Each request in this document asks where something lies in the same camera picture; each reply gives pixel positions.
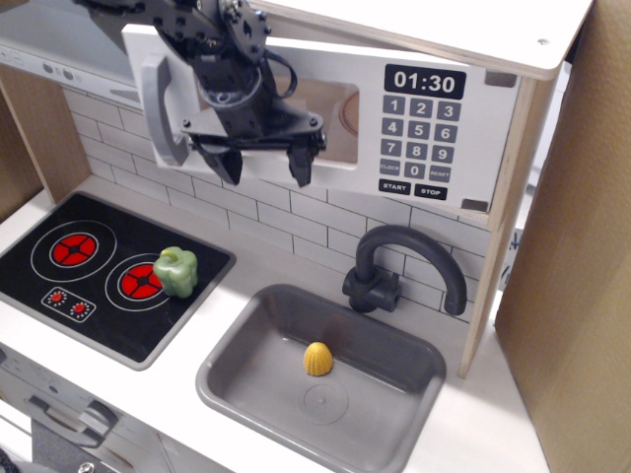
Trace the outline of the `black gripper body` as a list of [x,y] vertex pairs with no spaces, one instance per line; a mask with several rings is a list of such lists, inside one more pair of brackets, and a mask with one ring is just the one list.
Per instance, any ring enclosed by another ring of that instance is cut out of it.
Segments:
[[207,107],[182,121],[180,129],[209,154],[283,151],[317,154],[326,149],[321,116],[286,102],[267,63],[244,69],[195,66],[198,92]]

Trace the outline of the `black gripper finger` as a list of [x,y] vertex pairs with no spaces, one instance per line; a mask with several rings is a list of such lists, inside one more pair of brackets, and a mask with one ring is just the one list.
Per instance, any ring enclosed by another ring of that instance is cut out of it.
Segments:
[[242,153],[232,148],[204,149],[199,151],[205,164],[225,182],[238,185],[243,171]]
[[310,147],[292,145],[287,151],[289,170],[300,187],[307,186],[312,180],[314,153]]

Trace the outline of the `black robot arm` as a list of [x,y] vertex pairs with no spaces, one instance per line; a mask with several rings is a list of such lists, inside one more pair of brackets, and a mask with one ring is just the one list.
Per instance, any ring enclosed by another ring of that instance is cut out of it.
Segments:
[[290,76],[279,92],[270,67],[288,67],[268,50],[267,16],[246,1],[84,1],[95,24],[106,34],[126,25],[147,25],[193,71],[207,109],[182,121],[183,138],[166,135],[163,90],[170,78],[166,62],[148,57],[141,66],[143,105],[152,139],[166,163],[180,166],[188,150],[201,155],[224,181],[241,180],[244,151],[283,151],[299,186],[312,178],[315,156],[326,147],[323,120],[289,105],[298,86]]

